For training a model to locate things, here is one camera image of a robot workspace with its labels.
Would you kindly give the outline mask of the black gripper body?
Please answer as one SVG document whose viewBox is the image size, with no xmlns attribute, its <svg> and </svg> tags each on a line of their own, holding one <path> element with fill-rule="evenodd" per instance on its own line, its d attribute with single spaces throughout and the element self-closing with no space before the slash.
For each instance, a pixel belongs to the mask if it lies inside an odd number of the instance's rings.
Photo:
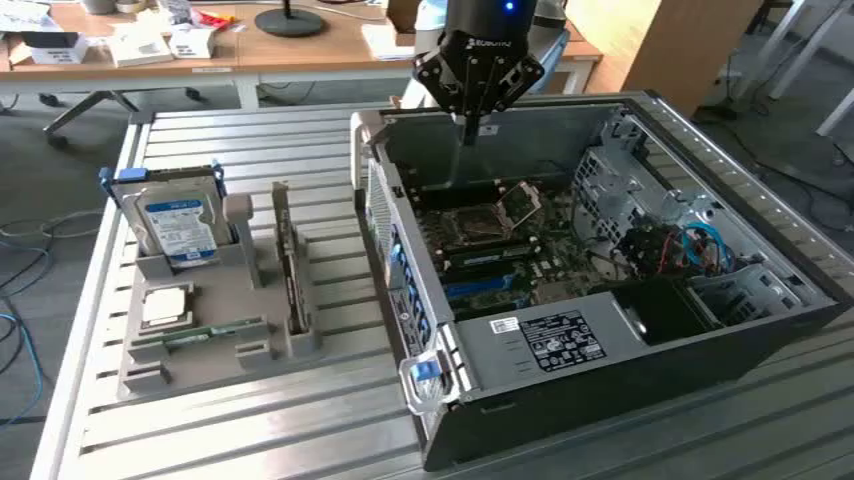
<svg viewBox="0 0 854 480">
<path fill-rule="evenodd" d="M 529 54 L 527 34 L 537 2 L 529 0 L 451 0 L 439 54 L 448 64 L 473 58 L 518 62 Z"/>
</svg>

